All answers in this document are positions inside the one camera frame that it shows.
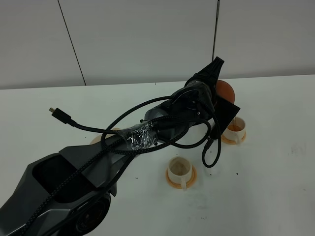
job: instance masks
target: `plastic wrap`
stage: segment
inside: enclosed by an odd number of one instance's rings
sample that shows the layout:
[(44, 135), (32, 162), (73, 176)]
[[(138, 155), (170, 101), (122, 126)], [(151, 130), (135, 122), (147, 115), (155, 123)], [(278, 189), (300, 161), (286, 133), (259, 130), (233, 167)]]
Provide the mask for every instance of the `plastic wrap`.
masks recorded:
[(158, 141), (157, 134), (152, 130), (152, 127), (151, 121), (144, 121), (128, 129), (118, 130), (117, 133), (123, 137), (128, 149), (146, 149)]

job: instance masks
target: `white cup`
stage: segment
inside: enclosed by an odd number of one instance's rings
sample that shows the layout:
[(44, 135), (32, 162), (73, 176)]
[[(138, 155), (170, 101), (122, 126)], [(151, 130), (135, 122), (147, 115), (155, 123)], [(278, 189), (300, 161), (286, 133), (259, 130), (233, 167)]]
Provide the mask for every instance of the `white cup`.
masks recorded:
[(182, 189), (187, 189), (186, 183), (191, 179), (192, 164), (182, 157), (174, 157), (168, 163), (167, 173), (173, 183), (180, 184)]
[[(230, 130), (232, 125), (236, 125), (239, 128), (239, 131)], [(246, 131), (246, 124), (245, 121), (239, 117), (235, 117), (234, 120), (229, 124), (229, 126), (226, 128), (226, 130), (223, 132), (223, 135), (231, 140), (235, 141), (237, 144), (240, 144), (242, 142), (242, 138), (245, 135)]]

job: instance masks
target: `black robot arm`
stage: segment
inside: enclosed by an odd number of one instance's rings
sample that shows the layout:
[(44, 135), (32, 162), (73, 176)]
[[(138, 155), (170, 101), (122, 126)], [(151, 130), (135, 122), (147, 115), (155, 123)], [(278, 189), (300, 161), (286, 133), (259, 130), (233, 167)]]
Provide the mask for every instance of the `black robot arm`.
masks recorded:
[[(0, 209), (0, 236), (85, 235), (106, 216), (110, 194), (117, 194), (116, 182), (135, 156), (168, 145), (193, 148), (208, 140), (206, 149), (217, 138), (220, 143), (221, 132), (239, 111), (216, 94), (222, 64), (216, 58), (190, 78), (184, 88), (130, 109), (106, 130), (79, 125), (61, 110), (51, 110), (64, 123), (103, 133), (101, 142), (66, 147), (29, 164), (13, 195)], [(150, 109), (141, 124), (111, 131), (134, 110), (160, 100), (166, 101)], [(207, 122), (212, 118), (216, 121), (213, 129)], [(188, 146), (176, 143), (189, 127), (200, 123), (208, 127), (202, 140)], [(107, 134), (114, 136), (105, 139)], [(150, 147), (157, 142), (162, 144)]]

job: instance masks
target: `white tabletop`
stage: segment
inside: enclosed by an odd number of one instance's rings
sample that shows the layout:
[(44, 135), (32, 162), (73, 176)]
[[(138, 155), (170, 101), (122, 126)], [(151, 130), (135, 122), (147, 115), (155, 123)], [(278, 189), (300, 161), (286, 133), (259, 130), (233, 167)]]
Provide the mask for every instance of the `white tabletop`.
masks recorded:
[[(167, 147), (138, 156), (118, 181), (108, 215), (90, 236), (314, 235), (315, 76), (228, 82), (241, 108), (238, 116), (247, 124), (245, 142), (239, 147), (222, 144), (212, 169), (201, 162), (203, 146)], [(183, 85), (0, 90), (0, 206), (29, 163), (66, 146), (88, 144), (97, 136), (57, 121), (50, 107), (63, 109), (80, 124), (106, 128), (127, 109), (170, 95)], [(118, 127), (138, 123), (154, 105)], [(180, 143), (196, 141), (204, 129), (193, 127)], [(216, 144), (207, 154), (212, 158)], [(165, 180), (167, 162), (176, 155), (197, 169), (197, 181), (187, 191), (174, 189)]]

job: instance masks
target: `cable connector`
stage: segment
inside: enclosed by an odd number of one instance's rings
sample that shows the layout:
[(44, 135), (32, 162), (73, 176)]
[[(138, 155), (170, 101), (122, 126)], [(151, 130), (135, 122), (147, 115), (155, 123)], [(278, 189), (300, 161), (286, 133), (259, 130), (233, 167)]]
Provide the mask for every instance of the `cable connector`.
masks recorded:
[(69, 116), (67, 113), (63, 112), (59, 108), (56, 109), (50, 108), (49, 111), (52, 113), (51, 115), (54, 118), (57, 118), (58, 120), (65, 124), (70, 124), (73, 126), (73, 124), (75, 123), (75, 121), (71, 119), (71, 116)]

